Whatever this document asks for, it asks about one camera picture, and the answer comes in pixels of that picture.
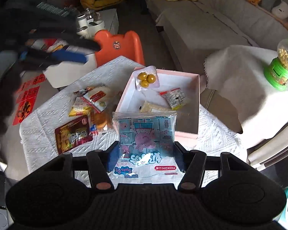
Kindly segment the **beige cloth covered side table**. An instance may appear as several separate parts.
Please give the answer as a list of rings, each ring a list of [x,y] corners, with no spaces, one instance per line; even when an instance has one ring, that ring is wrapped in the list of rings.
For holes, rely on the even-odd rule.
[[[278,91],[264,76],[277,57],[273,50],[232,45],[206,57],[207,88],[217,90],[236,108],[239,139],[246,148],[274,137],[288,123],[288,85]]]

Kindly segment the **red spicy chicken snack bag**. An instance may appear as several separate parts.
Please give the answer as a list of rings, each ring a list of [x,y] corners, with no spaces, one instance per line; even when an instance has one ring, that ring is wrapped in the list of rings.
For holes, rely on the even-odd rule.
[[[56,147],[59,154],[68,152],[93,140],[89,120],[83,115],[55,129]]]

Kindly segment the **white cup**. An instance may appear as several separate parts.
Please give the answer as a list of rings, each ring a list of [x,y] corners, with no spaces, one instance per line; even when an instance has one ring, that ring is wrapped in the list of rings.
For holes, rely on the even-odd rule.
[[[105,30],[105,24],[103,20],[87,21],[86,26],[87,26],[87,33],[86,33],[87,39],[92,39],[94,38],[97,32]]]

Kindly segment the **orange plastic child chair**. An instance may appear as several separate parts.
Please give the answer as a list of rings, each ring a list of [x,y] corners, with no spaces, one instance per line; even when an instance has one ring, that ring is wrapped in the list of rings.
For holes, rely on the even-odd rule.
[[[112,35],[107,30],[100,30],[95,34],[94,40],[101,47],[100,51],[94,54],[97,67],[119,56],[124,56],[138,64],[145,65],[141,41],[138,34],[134,31]]]

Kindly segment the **blue Peppa Pig snack bag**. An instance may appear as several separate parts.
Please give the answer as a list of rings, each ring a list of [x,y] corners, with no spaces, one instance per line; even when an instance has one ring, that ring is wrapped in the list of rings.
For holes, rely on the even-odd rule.
[[[183,173],[174,157],[175,111],[115,112],[118,161],[110,178],[115,185],[163,184],[178,186]]]

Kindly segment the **green gumball machine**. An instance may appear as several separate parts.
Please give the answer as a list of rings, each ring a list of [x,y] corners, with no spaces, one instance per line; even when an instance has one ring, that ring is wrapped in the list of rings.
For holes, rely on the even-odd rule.
[[[264,69],[266,80],[277,90],[284,91],[288,84],[288,39],[277,46],[277,57]]]

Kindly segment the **white low coffee table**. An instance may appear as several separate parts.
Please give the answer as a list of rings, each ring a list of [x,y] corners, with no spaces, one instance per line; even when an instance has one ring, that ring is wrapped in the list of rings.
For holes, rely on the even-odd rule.
[[[104,28],[111,34],[117,34],[119,21],[116,9],[107,9],[100,12]],[[53,88],[60,88],[70,85],[82,76],[97,68],[94,52],[79,47],[69,47],[69,51],[83,53],[87,58],[86,63],[63,61],[58,65],[51,65],[43,71],[46,79]]]

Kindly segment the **grey sofa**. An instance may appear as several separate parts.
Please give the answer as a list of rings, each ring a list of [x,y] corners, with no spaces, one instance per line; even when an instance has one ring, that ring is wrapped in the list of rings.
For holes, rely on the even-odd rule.
[[[179,71],[203,74],[205,58],[231,45],[276,50],[288,30],[244,0],[145,0]]]

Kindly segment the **yellow plums clear pack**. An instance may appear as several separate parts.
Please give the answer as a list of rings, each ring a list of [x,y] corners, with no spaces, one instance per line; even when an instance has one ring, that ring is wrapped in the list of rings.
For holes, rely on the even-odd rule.
[[[160,87],[159,77],[155,66],[148,66],[133,72],[138,91]]]

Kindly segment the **rice cracker snack pack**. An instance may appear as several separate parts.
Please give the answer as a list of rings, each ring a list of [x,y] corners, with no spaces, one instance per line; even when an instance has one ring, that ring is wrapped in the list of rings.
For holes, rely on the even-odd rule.
[[[103,112],[114,98],[114,91],[106,85],[94,87],[83,98],[98,112]]]

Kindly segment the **yellow panda snack bag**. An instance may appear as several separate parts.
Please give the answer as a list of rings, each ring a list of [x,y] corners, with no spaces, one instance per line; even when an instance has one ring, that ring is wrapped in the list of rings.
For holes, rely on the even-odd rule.
[[[89,115],[92,109],[83,97],[75,97],[72,101],[69,117]]]

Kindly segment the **white textured tablecloth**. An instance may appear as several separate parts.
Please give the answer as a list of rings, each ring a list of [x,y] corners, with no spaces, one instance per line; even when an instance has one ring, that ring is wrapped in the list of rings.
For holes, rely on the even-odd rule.
[[[71,108],[72,92],[80,88],[105,84],[118,91],[123,91],[121,97],[123,102],[119,102],[118,111],[133,112],[136,110],[136,106],[139,108],[145,101],[166,106],[163,98],[157,100],[156,95],[153,95],[153,98],[148,98],[148,95],[143,95],[136,90],[132,72],[137,69],[141,69],[140,64],[124,56],[119,56],[67,86],[24,119],[20,125],[20,137],[29,173],[59,155],[56,149],[55,129],[72,120],[72,117],[67,115]],[[194,86],[194,89],[197,89],[199,87],[197,85],[199,82],[198,74],[163,69],[157,69],[157,72],[160,77],[161,89],[185,88],[185,86]],[[195,108],[195,116],[190,117],[194,118],[195,126],[198,125],[199,135],[195,133],[191,136],[186,133],[187,130],[179,130],[177,120],[175,141],[178,141],[187,151],[199,150],[205,152],[207,156],[217,157],[222,152],[229,152],[246,162],[247,151],[239,142],[237,133],[228,129],[216,116],[200,105],[198,98],[191,100],[194,101],[192,103]],[[71,152],[73,157],[79,157],[86,156],[88,152],[93,150],[105,151],[116,140],[118,140],[118,134],[114,129],[111,129],[105,134],[99,133],[91,142],[82,144]],[[178,174],[178,178],[168,179],[167,177],[170,175],[161,174],[152,177],[144,175],[139,179],[116,178],[114,172],[110,172],[109,177],[115,187],[119,183],[174,183],[177,188],[184,174],[178,168],[175,172]]]

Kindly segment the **beige cracker packet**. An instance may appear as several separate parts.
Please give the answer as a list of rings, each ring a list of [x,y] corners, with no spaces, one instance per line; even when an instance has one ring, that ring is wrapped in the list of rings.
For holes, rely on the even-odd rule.
[[[159,112],[169,112],[171,108],[165,108],[156,104],[149,103],[147,101],[140,107],[140,112],[143,113],[159,113]]]

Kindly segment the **small green white snack packet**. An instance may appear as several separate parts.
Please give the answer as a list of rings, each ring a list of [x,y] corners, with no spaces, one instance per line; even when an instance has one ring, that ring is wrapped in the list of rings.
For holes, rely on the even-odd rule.
[[[189,99],[185,96],[181,88],[163,91],[159,94],[167,101],[173,111],[176,111],[189,103]]]

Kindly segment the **white grey plush toy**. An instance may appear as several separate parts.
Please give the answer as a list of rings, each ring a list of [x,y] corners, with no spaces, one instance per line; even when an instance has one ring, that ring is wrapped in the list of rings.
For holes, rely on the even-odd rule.
[[[281,0],[281,3],[272,8],[271,13],[277,18],[284,20],[288,18],[288,4]]]

